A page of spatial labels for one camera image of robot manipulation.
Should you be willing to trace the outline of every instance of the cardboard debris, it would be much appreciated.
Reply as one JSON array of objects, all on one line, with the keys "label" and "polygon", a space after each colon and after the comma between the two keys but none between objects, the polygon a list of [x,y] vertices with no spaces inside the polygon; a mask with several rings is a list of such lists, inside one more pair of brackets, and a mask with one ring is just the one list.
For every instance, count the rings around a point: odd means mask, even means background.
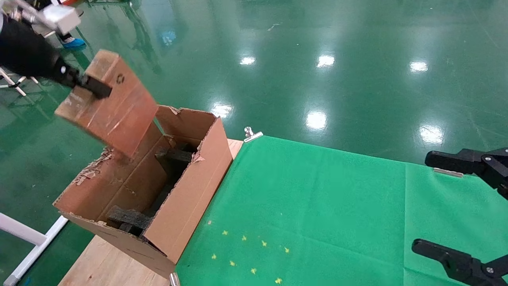
[{"label": "cardboard debris", "polygon": [[81,185],[86,179],[92,179],[100,173],[101,165],[104,161],[112,159],[114,157],[113,149],[111,147],[104,147],[101,156],[85,167],[76,178],[72,181],[72,184]]}]

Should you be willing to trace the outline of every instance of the torn cardboard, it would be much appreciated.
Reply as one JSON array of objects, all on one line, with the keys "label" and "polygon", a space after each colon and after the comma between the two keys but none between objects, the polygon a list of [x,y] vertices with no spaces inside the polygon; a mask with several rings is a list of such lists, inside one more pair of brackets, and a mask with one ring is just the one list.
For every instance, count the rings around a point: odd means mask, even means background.
[{"label": "torn cardboard", "polygon": [[116,53],[100,50],[85,73],[111,86],[111,95],[97,100],[75,87],[55,114],[132,158],[157,111],[156,102]]},{"label": "torn cardboard", "polygon": [[[164,134],[151,122],[131,158],[122,156],[117,148],[108,149],[54,205],[70,221],[169,278],[233,158],[222,121],[213,114],[159,106],[156,118]],[[169,148],[173,140],[189,143],[198,151],[156,212],[144,239],[112,227],[106,216],[114,206],[142,212],[156,199],[166,173],[155,153]],[[82,177],[78,185],[76,180]]]}]

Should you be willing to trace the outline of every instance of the black sleeve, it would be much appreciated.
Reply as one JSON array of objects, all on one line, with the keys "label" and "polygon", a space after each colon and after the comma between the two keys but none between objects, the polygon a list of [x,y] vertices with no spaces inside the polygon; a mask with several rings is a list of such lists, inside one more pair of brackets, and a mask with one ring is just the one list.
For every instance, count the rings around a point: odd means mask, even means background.
[{"label": "black sleeve", "polygon": [[59,52],[26,24],[4,16],[0,66],[24,76],[51,78]]}]

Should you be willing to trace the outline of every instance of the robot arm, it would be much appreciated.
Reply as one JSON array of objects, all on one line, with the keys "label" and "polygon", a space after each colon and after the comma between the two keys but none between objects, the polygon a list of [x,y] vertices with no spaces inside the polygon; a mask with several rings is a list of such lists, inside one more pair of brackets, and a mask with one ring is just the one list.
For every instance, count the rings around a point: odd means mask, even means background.
[{"label": "robot arm", "polygon": [[[12,0],[18,4],[22,0]],[[30,22],[37,22],[59,32],[66,33],[75,26],[59,25],[58,19],[69,15],[69,9],[46,9],[38,12],[19,5],[23,17]],[[67,64],[57,49],[51,46],[41,35],[36,34],[28,25],[2,14],[0,25],[0,66],[24,76],[44,77],[68,87],[80,86],[90,90],[98,99],[109,97],[111,87],[99,80],[81,75],[79,71]]]}]

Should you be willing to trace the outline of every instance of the metal clip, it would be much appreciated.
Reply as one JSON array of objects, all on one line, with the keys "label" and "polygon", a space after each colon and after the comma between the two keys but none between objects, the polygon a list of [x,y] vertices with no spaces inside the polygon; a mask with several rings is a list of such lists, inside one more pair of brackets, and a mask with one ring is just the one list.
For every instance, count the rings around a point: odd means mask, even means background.
[{"label": "metal clip", "polygon": [[178,279],[178,274],[176,274],[176,272],[169,274],[169,285],[180,286],[180,280]]},{"label": "metal clip", "polygon": [[462,178],[464,176],[463,173],[443,170],[443,169],[440,169],[440,168],[434,168],[434,172],[445,174],[445,175],[450,175],[450,176],[457,177],[457,178]]},{"label": "metal clip", "polygon": [[263,136],[263,133],[262,132],[258,132],[256,134],[254,134],[254,132],[252,131],[252,128],[250,128],[249,126],[245,127],[244,129],[245,131],[245,139],[243,140],[245,143],[247,142],[250,142],[256,138],[259,138],[261,136]]}]

